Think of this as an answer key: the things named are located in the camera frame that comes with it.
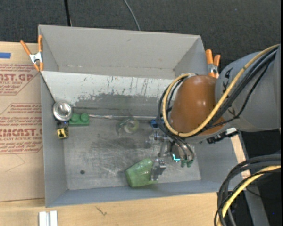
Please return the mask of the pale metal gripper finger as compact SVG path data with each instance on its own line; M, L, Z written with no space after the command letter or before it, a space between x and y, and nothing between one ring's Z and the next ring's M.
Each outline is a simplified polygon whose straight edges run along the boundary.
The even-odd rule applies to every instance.
M160 129L154 129L145 140L145 147L153 147L162 145L163 142L167 141L167 136Z
M164 170L167 168L167 164L163 159L156 159L153 162L152 168L151 168L151 175L150 179L151 181L157 181L158 177L162 175Z

